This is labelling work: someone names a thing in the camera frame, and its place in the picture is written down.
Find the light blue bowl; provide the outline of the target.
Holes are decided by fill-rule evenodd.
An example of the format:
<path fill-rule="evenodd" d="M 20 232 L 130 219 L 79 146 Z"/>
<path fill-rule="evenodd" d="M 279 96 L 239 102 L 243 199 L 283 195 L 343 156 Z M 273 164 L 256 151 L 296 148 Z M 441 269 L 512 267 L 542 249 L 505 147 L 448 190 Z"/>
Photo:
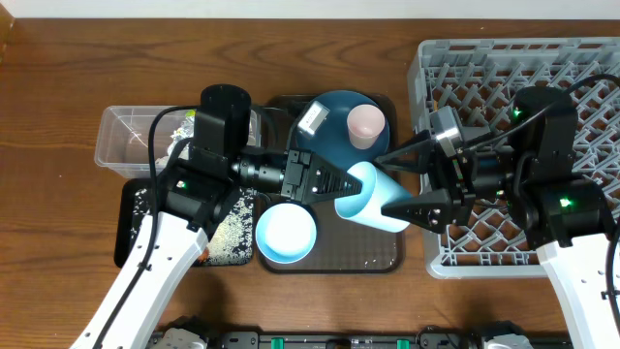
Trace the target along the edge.
<path fill-rule="evenodd" d="M 293 264 L 313 249 L 318 229 L 311 213 L 296 204 L 270 207 L 259 218 L 255 240 L 267 260 L 276 264 Z"/>

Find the light blue cup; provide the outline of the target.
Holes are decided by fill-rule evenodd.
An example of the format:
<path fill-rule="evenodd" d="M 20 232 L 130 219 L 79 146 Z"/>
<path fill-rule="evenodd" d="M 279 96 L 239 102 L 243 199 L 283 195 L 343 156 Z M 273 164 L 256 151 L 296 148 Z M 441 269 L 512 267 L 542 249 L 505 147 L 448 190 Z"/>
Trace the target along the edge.
<path fill-rule="evenodd" d="M 382 214 L 382 207 L 412 198 L 412 194 L 370 162 L 359 162 L 347 170 L 362 183 L 359 194 L 334 201 L 336 214 L 345 220 L 374 229 L 399 233 L 410 223 Z"/>

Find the brown serving tray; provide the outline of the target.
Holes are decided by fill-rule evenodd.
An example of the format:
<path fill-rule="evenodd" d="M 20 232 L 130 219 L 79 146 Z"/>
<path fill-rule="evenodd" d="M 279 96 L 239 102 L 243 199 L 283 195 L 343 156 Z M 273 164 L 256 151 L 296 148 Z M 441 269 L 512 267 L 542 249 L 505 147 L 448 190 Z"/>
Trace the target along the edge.
<path fill-rule="evenodd" d="M 296 145 L 301 135 L 289 137 L 295 119 L 315 98 L 313 94 L 279 95 L 266 103 L 273 117 L 279 141 L 277 149 L 287 143 Z M 256 255 L 262 266 L 279 274 L 364 274 L 389 273 L 396 270 L 405 256 L 402 233 L 389 233 L 338 217 L 334 203 L 321 202 L 308 207 L 318 227 L 316 242 L 303 259 L 291 264 L 268 260 L 261 251 Z"/>

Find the clear plastic bin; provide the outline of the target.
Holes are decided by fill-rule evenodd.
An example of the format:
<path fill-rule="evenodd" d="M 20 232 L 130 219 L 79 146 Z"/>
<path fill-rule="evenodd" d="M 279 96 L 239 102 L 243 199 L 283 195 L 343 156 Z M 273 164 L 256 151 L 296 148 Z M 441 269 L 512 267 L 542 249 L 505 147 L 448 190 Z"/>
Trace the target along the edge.
<path fill-rule="evenodd" d="M 103 168 L 132 178 L 149 177 L 148 134 L 155 116 L 163 106 L 110 106 L 103 112 L 94 161 Z M 156 167 L 161 171 L 171 154 L 171 134 L 187 111 L 174 111 L 158 123 L 154 137 Z"/>

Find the yellow snack wrapper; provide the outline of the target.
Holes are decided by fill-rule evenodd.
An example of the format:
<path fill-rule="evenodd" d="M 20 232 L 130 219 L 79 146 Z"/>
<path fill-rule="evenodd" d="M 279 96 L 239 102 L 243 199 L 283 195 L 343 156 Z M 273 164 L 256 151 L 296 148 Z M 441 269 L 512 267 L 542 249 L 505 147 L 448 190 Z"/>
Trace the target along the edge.
<path fill-rule="evenodd" d="M 168 154 L 171 154 L 176 144 L 184 139 L 192 138 L 194 135 L 195 110 L 189 110 L 185 113 L 185 118 L 180 126 L 171 134 L 172 143 L 168 148 Z"/>

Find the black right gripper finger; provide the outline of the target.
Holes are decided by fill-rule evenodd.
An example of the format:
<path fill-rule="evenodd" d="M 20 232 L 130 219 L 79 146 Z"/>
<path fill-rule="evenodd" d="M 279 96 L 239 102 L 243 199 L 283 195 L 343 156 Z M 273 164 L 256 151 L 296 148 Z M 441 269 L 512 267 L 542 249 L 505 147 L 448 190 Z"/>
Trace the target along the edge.
<path fill-rule="evenodd" d="M 430 131 L 423 130 L 392 152 L 378 156 L 374 162 L 385 170 L 426 174 L 432 163 L 434 147 Z"/>
<path fill-rule="evenodd" d="M 384 216 L 407 221 L 429 232 L 443 234 L 456 219 L 454 202 L 447 189 L 434 190 L 417 197 L 385 204 Z"/>

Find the dark blue plate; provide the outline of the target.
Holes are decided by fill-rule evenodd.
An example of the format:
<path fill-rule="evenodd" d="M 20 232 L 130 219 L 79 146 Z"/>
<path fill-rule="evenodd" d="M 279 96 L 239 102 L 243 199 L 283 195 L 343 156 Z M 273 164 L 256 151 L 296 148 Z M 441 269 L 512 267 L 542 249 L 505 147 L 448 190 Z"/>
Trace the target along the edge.
<path fill-rule="evenodd" d="M 295 127 L 292 135 L 292 147 L 315 152 L 339 169 L 348 170 L 352 165 L 361 162 L 372 162 L 376 157 L 385 154 L 390 147 L 390 126 L 386 124 L 375 143 L 367 149 L 355 148 L 349 138 L 347 116 L 360 105 L 380 105 L 370 97 L 349 90 L 335 90 L 323 93 L 311 100 L 303 112 L 318 102 L 328 109 L 326 120 L 322 122 L 312 137 L 306 136 L 300 129 L 301 123 Z"/>

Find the pink cup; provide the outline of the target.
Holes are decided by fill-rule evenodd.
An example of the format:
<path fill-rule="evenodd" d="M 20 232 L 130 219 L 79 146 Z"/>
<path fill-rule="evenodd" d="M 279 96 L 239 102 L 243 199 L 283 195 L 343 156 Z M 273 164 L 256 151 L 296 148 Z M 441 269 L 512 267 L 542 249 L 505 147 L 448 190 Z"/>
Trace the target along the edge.
<path fill-rule="evenodd" d="M 349 139 L 357 149 L 370 148 L 386 126 L 383 112 L 373 105 L 354 107 L 347 116 Z"/>

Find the grey dishwasher rack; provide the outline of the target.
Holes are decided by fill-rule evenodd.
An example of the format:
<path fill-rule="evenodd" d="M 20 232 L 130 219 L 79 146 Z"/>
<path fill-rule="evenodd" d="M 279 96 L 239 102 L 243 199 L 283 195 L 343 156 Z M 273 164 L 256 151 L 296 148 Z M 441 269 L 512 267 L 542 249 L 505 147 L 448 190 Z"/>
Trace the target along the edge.
<path fill-rule="evenodd" d="M 407 75 L 416 130 L 451 106 L 467 126 L 508 127 L 515 92 L 525 86 L 567 88 L 596 74 L 618 75 L 616 37 L 451 39 L 422 42 Z M 619 213 L 619 89 L 609 81 L 573 94 L 579 112 L 573 148 L 577 172 L 599 183 Z M 541 278 L 525 234 L 498 209 L 475 208 L 465 226 L 423 231 L 428 273 L 438 279 Z"/>

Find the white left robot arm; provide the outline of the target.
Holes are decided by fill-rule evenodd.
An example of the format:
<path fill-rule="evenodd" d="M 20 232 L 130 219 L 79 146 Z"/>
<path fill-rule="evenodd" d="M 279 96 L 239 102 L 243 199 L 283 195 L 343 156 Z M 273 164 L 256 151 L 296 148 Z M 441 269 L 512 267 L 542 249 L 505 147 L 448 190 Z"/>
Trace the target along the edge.
<path fill-rule="evenodd" d="M 150 212 L 76 348 L 143 348 L 187 270 L 198 260 L 242 190 L 302 205 L 360 193 L 362 184 L 310 150 L 249 145 L 252 100 L 230 84 L 208 86 L 190 138 L 159 170 L 148 155 Z"/>

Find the orange carrot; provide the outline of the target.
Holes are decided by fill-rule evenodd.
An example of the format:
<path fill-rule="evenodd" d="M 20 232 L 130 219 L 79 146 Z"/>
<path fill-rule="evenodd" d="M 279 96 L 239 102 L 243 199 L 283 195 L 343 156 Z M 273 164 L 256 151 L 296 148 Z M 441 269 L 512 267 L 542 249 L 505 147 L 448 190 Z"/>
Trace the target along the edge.
<path fill-rule="evenodd" d="M 209 250 L 205 248 L 202 254 L 199 256 L 199 260 L 203 263 L 204 261 L 208 259 L 208 256 L 209 256 Z"/>

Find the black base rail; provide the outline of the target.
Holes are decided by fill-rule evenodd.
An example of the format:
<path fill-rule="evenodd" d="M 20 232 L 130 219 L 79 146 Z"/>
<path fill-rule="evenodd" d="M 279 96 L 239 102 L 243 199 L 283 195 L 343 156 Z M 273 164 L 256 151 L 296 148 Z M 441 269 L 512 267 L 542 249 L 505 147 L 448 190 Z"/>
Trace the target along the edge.
<path fill-rule="evenodd" d="M 551 348 L 573 346 L 564 335 L 528 336 L 517 325 L 505 321 L 473 328 L 467 332 L 427 326 L 416 333 L 265 333 L 246 328 L 217 332 L 197 318 L 181 317 L 165 330 L 154 332 L 148 348 L 204 349 L 371 349 L 371 348 Z"/>

